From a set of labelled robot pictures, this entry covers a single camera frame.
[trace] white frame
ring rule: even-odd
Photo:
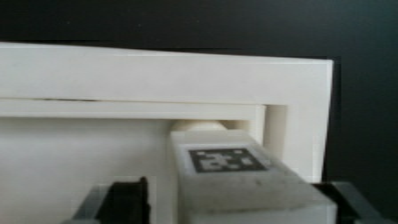
[[[330,60],[0,43],[0,99],[23,100],[14,114],[0,102],[0,116],[28,117],[44,99],[266,105],[264,146],[311,182],[321,178],[330,80]]]

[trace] qr code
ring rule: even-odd
[[[266,170],[245,148],[190,150],[190,158],[199,173]]]

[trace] white block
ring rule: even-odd
[[[334,224],[335,205],[243,131],[172,132],[179,223]]]

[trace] black background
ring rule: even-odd
[[[325,180],[398,220],[398,1],[0,1],[0,39],[335,60]]]

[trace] white panel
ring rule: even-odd
[[[1,98],[286,106],[284,144],[268,142],[279,145],[270,150],[305,180],[319,180],[332,61],[9,43],[0,48]]]
[[[151,223],[174,224],[165,167],[172,122],[0,119],[0,223],[56,224],[88,190],[149,178]]]

